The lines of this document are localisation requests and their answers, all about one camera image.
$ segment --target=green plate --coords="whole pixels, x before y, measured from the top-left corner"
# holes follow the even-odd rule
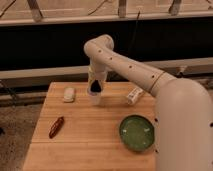
[[[140,116],[131,115],[120,124],[120,137],[131,150],[142,152],[154,143],[154,127],[152,123]]]

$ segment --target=chili pepper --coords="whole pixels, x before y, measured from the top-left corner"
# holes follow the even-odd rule
[[[55,123],[52,125],[51,129],[50,129],[50,133],[49,133],[49,138],[53,138],[58,131],[61,129],[62,125],[64,123],[64,117],[59,117],[57,119],[57,121],[55,121]]]

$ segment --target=black wall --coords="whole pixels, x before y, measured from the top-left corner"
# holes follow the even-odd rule
[[[83,45],[101,34],[139,61],[213,56],[213,18],[0,27],[0,70],[88,65]]]

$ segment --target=railing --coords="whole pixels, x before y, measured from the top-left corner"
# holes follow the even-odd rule
[[[211,0],[1,0],[0,26],[213,16]]]

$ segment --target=small white object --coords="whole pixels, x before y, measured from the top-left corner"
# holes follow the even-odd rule
[[[97,106],[101,102],[101,93],[94,93],[91,92],[89,89],[87,90],[87,93],[89,95],[89,99],[92,103],[92,105]]]
[[[70,103],[70,102],[74,102],[74,100],[75,100],[75,88],[67,87],[64,90],[63,102]]]
[[[134,105],[138,99],[144,94],[144,90],[140,87],[135,87],[127,96],[127,103],[129,105]]]

